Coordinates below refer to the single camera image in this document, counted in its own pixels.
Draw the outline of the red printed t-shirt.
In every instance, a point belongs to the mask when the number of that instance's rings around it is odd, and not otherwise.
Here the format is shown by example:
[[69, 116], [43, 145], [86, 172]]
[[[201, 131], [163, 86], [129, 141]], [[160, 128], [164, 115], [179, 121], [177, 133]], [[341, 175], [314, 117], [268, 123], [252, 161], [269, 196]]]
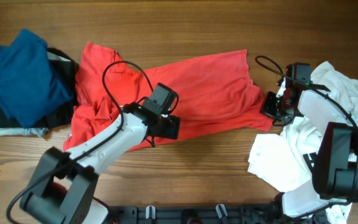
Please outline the red printed t-shirt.
[[71, 119], [68, 150], [91, 139], [118, 118], [120, 106], [151, 94], [163, 83], [178, 93], [173, 114], [181, 118], [179, 140], [241, 127], [268, 131], [272, 120], [260, 114], [264, 96], [249, 76], [246, 50], [205, 55], [147, 69], [124, 64], [113, 49], [87, 43], [76, 73], [78, 106]]

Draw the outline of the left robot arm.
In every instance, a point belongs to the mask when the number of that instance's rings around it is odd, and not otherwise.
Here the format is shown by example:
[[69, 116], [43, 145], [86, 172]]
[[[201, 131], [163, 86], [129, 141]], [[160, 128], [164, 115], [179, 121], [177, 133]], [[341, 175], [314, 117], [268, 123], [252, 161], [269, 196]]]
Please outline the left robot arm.
[[99, 176], [148, 137], [177, 139], [181, 119], [137, 103], [125, 105], [110, 126], [66, 152], [51, 147], [40, 158], [20, 208], [41, 223], [82, 223]]

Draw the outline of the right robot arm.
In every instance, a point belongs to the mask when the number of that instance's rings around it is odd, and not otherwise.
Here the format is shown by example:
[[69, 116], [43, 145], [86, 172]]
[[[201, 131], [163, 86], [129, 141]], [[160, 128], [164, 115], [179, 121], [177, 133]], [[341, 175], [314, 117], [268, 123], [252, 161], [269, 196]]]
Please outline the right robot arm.
[[323, 134], [317, 153], [305, 162], [311, 180], [270, 204], [271, 220], [301, 220], [334, 205], [358, 202], [358, 125], [332, 98], [324, 85], [294, 84], [282, 96], [268, 92], [260, 112], [273, 118], [274, 126], [307, 117]]

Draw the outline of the white t-shirt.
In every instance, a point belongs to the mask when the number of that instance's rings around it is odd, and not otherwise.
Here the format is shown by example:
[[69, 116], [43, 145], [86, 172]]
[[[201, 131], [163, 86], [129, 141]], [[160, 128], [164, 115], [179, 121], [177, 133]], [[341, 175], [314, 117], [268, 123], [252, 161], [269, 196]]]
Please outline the white t-shirt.
[[[285, 77], [286, 69], [276, 63], [268, 68], [271, 72]], [[287, 77], [287, 80], [304, 83]], [[315, 85], [324, 85], [330, 92], [329, 97], [339, 103], [355, 119], [358, 125], [358, 80], [351, 79], [328, 62], [311, 68], [311, 81]], [[279, 86], [274, 92], [282, 96], [286, 88]], [[314, 124], [305, 116], [295, 117], [292, 124], [280, 126], [280, 134], [259, 134], [256, 136], [249, 155], [248, 171], [278, 190], [278, 194], [287, 193], [311, 180], [312, 174], [305, 162], [317, 153], [323, 140]], [[351, 205], [334, 205], [322, 212], [328, 222], [345, 223]]]

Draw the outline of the blue folded shirt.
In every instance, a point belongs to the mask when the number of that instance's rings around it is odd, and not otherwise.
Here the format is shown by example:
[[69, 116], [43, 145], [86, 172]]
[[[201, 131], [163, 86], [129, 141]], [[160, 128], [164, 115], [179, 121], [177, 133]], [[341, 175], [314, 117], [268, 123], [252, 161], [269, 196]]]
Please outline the blue folded shirt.
[[0, 107], [23, 128], [74, 99], [50, 64], [47, 47], [46, 41], [27, 29], [10, 45], [0, 45]]

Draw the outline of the black folded garment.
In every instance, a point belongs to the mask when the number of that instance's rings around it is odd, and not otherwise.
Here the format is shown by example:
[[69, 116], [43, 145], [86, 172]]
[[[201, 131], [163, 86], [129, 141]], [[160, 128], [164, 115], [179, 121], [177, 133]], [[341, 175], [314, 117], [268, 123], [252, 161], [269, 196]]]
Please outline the black folded garment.
[[[48, 48], [47, 55], [50, 65], [56, 70], [58, 75], [66, 83], [72, 93], [75, 93], [75, 75], [78, 64], [66, 53], [55, 48]], [[76, 97], [69, 102], [62, 104], [53, 113], [50, 113], [34, 124], [35, 128], [56, 128], [69, 124], [73, 116], [74, 106], [77, 105]], [[16, 119], [9, 119], [0, 107], [0, 128], [19, 128], [20, 122]]]

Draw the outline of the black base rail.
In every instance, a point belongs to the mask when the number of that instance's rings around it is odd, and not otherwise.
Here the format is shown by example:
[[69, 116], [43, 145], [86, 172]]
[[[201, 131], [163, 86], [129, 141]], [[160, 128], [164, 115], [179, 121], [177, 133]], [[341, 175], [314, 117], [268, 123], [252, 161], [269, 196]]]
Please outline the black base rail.
[[269, 204], [210, 207], [111, 207], [104, 221], [109, 224], [328, 224], [325, 212], [308, 218], [285, 217]]

